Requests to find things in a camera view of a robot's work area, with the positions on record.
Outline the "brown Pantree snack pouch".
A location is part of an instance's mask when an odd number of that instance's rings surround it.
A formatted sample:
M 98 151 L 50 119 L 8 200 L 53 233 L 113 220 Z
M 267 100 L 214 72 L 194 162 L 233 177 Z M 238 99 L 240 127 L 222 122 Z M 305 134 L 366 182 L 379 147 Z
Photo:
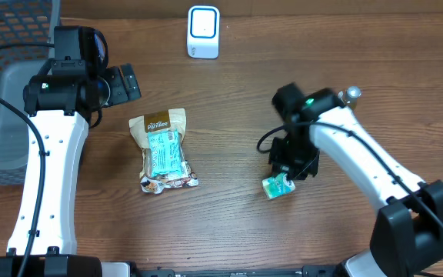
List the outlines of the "brown Pantree snack pouch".
M 191 188 L 199 185 L 197 175 L 185 159 L 182 142 L 186 133 L 187 117 L 183 108 L 174 108 L 132 118 L 128 122 L 130 133 L 142 151 L 143 165 L 139 173 L 143 192 L 159 195 L 166 189 Z M 182 173 L 149 177 L 151 150 L 148 145 L 149 132 L 176 130 L 180 136 Z

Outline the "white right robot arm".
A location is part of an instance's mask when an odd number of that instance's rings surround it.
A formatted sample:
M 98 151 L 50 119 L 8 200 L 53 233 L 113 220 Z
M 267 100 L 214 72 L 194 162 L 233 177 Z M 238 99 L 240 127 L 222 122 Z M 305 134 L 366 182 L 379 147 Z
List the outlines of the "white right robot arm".
M 369 247 L 337 265 L 306 265 L 304 276 L 414 276 L 443 259 L 443 182 L 427 183 L 390 156 L 361 126 L 353 108 L 357 87 L 335 94 L 323 88 L 304 95 L 290 83 L 271 103 L 286 135 L 266 150 L 269 199 L 316 176 L 321 153 L 357 185 L 375 210 Z

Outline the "teal tissue pack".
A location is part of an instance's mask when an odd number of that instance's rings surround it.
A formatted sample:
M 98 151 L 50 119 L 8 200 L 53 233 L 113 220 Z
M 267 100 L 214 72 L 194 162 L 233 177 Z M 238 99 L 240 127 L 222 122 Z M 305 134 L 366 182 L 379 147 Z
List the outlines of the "teal tissue pack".
M 268 199 L 275 199 L 295 190 L 294 182 L 288 179 L 286 173 L 279 173 L 276 176 L 263 179 L 261 186 Z

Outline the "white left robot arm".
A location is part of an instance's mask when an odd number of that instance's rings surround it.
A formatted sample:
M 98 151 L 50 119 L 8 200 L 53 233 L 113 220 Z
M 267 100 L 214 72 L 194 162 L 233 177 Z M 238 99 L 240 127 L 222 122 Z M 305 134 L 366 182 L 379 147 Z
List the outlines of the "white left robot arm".
M 133 262 L 103 262 L 77 253 L 75 195 L 88 132 L 102 111 L 138 99 L 129 64 L 108 66 L 108 45 L 97 29 L 57 26 L 54 55 L 23 90 L 28 161 L 18 219 L 0 256 L 0 276 L 136 275 Z

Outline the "yellow oil bottle silver cap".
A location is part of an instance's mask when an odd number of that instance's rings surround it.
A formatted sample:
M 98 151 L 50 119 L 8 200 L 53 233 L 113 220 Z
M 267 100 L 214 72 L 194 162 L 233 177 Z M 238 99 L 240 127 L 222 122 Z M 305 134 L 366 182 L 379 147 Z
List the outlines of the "yellow oil bottle silver cap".
M 361 89 L 357 86 L 350 86 L 347 89 L 340 91 L 338 97 L 351 109 L 355 110 L 358 105 L 358 100 L 361 97 Z

